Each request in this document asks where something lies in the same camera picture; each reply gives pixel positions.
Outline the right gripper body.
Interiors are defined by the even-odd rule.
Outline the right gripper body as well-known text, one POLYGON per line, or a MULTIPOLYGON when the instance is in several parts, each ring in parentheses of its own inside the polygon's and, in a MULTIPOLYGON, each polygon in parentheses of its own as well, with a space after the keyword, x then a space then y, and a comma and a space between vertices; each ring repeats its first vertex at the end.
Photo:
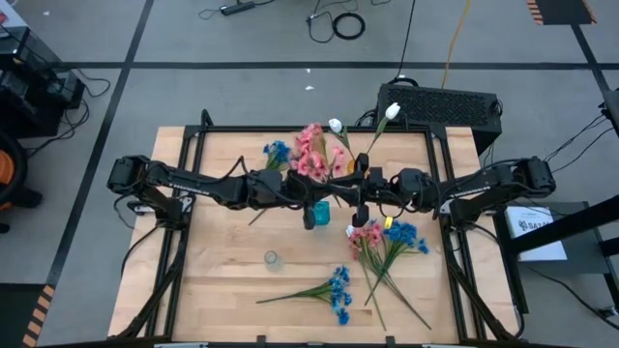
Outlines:
POLYGON ((368 154, 361 153, 354 161, 352 172, 353 186, 357 197, 353 199, 356 212, 352 216, 352 225, 362 227, 369 220, 368 202, 374 203, 382 210, 383 205, 399 208, 397 218, 407 210, 405 201, 397 195, 396 184, 390 184, 383 178, 381 167, 370 167, 368 154))

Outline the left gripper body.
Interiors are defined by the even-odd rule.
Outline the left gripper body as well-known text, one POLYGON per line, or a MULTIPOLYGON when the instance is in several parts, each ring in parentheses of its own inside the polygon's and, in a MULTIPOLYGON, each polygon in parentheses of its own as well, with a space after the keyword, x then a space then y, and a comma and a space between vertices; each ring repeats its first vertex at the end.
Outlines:
POLYGON ((287 182, 295 200, 303 208, 304 228, 312 230, 315 227, 315 200, 311 191, 311 180, 303 176, 289 176, 287 182))

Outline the pink artificial flower bunch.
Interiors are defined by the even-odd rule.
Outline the pink artificial flower bunch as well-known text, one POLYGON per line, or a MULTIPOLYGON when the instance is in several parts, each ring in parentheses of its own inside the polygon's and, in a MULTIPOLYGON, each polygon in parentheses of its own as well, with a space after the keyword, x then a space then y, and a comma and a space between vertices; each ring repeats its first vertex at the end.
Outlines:
POLYGON ((315 182, 326 182, 335 174, 341 174, 344 161, 345 153, 338 146, 333 148, 332 158, 329 159, 325 133, 317 123, 307 125, 295 137, 289 155, 290 168, 315 182))
POLYGON ((372 300, 381 327, 386 330, 382 312, 374 292, 381 280, 383 261, 379 253, 382 241, 382 228, 377 223, 369 223, 364 227, 354 227, 355 231, 349 241, 353 257, 360 263, 368 285, 368 299, 372 300))
POLYGON ((363 227, 353 227, 349 233, 348 242, 353 256, 360 263, 368 283, 369 294, 365 304, 373 301, 379 320, 386 328, 380 313, 380 307, 374 295, 380 284, 385 285, 425 326, 431 330, 430 324, 413 307, 399 290, 390 274, 391 267, 404 254, 429 254, 427 240, 418 236, 418 229, 408 222, 393 221, 389 227, 384 227, 376 220, 371 220, 363 227))

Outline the teal patterned glass vase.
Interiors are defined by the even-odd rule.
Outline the teal patterned glass vase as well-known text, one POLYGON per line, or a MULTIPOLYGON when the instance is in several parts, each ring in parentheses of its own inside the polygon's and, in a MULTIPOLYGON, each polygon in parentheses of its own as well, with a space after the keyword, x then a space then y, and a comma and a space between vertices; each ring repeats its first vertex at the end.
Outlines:
POLYGON ((330 202, 321 200, 313 206, 313 213, 316 226, 326 226, 330 223, 330 202))

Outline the clear ribbed glass vase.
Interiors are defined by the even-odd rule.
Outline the clear ribbed glass vase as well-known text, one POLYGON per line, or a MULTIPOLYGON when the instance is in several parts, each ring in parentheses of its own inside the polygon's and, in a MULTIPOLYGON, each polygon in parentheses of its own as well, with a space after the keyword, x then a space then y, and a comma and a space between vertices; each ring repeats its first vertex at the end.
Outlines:
POLYGON ((269 272, 278 273, 283 268, 283 261, 274 250, 268 250, 264 254, 265 267, 269 272))

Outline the black computer tower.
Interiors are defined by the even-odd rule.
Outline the black computer tower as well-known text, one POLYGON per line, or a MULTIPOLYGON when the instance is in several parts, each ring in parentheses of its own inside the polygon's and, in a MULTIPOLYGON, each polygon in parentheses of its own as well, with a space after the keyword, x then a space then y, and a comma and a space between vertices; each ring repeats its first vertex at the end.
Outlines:
POLYGON ((377 100, 379 120, 394 103, 400 107, 400 111, 390 124, 427 126, 434 130, 469 128, 478 155, 502 133, 502 102, 495 94, 383 84, 377 100))

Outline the white paper with logo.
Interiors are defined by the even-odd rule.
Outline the white paper with logo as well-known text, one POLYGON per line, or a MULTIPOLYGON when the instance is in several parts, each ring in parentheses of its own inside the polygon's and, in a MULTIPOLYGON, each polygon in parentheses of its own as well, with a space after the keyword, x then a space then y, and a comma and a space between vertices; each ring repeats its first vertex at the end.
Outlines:
MULTIPOLYGON (((550 210, 546 207, 529 208, 509 206, 505 211, 510 236, 521 237, 538 228, 554 222, 550 210)), ((517 257, 520 262, 564 261, 567 254, 561 242, 553 242, 531 250, 523 251, 517 257)))

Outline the black metal bar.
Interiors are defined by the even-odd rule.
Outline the black metal bar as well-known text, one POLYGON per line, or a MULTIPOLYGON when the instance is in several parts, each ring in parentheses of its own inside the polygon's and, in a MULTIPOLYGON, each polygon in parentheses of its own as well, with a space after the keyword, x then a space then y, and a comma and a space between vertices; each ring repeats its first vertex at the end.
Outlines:
POLYGON ((542 247, 606 225, 617 219, 619 219, 619 195, 511 239, 507 243, 508 251, 520 254, 523 251, 542 247))

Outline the black power strip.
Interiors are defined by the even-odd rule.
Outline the black power strip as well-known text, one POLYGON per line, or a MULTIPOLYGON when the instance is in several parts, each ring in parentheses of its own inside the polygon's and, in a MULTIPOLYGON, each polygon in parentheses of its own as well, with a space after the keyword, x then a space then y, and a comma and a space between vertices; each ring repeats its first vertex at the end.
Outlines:
POLYGON ((225 16, 235 15, 241 12, 251 10, 254 7, 255 3, 253 1, 242 2, 241 0, 238 0, 235 5, 222 6, 220 8, 220 12, 225 16))

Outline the dark grey side table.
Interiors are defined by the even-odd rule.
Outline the dark grey side table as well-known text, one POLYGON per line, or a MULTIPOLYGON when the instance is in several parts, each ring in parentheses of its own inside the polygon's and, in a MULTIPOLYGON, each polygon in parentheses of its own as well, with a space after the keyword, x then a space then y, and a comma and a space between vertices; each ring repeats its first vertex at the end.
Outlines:
MULTIPOLYGON (((564 216, 588 208, 589 204, 585 201, 581 201, 529 204, 515 203, 511 206, 529 208, 546 207, 550 210, 553 219, 558 220, 564 216)), ((506 208, 492 218, 501 248, 504 248, 512 238, 510 236, 508 222, 505 218, 505 211, 506 208)), ((513 301, 519 312, 527 313, 529 311, 522 281, 520 279, 520 271, 525 266, 532 267, 539 272, 552 276, 574 276, 581 274, 602 275, 606 281, 613 303, 615 306, 619 307, 619 277, 615 273, 610 261, 610 254, 604 252, 604 240, 599 230, 597 228, 590 229, 557 242, 563 244, 568 257, 567 260, 520 262, 517 256, 503 255, 513 301)))

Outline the black mat with orange stripes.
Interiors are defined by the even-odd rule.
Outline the black mat with orange stripes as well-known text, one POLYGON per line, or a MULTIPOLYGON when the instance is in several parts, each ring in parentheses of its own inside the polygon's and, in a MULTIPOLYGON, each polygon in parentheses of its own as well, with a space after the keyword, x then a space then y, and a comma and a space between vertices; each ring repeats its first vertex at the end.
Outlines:
POLYGON ((587 0, 525 0, 526 6, 538 25, 596 24, 587 0))
POLYGON ((0 348, 35 348, 55 288, 49 284, 0 283, 0 348))

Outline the black electronics cart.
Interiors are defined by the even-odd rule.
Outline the black electronics cart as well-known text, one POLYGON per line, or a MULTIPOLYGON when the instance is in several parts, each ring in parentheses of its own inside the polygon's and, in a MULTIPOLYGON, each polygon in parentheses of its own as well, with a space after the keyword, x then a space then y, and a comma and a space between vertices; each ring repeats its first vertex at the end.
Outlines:
POLYGON ((55 65, 61 59, 29 28, 0 26, 0 129, 13 137, 55 135, 80 106, 84 83, 55 65))

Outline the black and orange machine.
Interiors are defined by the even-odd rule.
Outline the black and orange machine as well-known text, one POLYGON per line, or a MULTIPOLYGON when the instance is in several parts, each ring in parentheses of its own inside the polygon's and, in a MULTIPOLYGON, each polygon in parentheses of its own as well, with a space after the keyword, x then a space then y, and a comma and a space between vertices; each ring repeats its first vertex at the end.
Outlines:
POLYGON ((0 129, 0 212, 38 207, 43 195, 26 186, 28 156, 21 144, 0 129))

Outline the black metal rig frame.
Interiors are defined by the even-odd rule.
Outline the black metal rig frame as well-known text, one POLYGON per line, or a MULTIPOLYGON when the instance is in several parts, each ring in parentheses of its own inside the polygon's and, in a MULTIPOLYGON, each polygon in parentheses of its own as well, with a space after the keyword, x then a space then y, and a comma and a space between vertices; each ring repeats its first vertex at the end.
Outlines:
MULTIPOLYGON (((389 178, 404 167, 430 171, 426 133, 383 133, 369 154, 371 166, 384 166, 389 178)), ((263 165, 262 147, 273 140, 290 144, 298 131, 292 127, 251 128, 213 126, 205 134, 200 173, 220 177, 240 156, 248 168, 263 165)), ((364 306, 368 287, 359 264, 351 258, 344 228, 354 209, 340 209, 333 199, 331 223, 307 231, 302 212, 275 209, 254 225, 257 212, 232 212, 211 199, 197 198, 192 214, 188 251, 181 275, 171 338, 179 341, 256 343, 456 343, 458 333, 476 335, 472 307, 460 292, 464 328, 458 331, 451 284, 445 265, 438 220, 431 214, 401 220, 415 224, 427 238, 430 253, 405 254, 392 268, 400 291, 431 325, 426 326, 383 285, 376 290, 387 331, 383 331, 372 302, 364 306), (278 273, 265 267, 264 254, 274 250, 283 261, 278 273), (287 295, 315 286, 336 266, 351 270, 353 303, 350 322, 340 326, 328 304, 291 299, 268 304, 256 301, 287 295)), ((164 232, 146 239, 127 262, 108 334, 120 334, 153 292, 164 232)), ((467 233, 477 289, 493 315, 510 334, 518 330, 516 314, 499 246, 484 232, 467 233)))

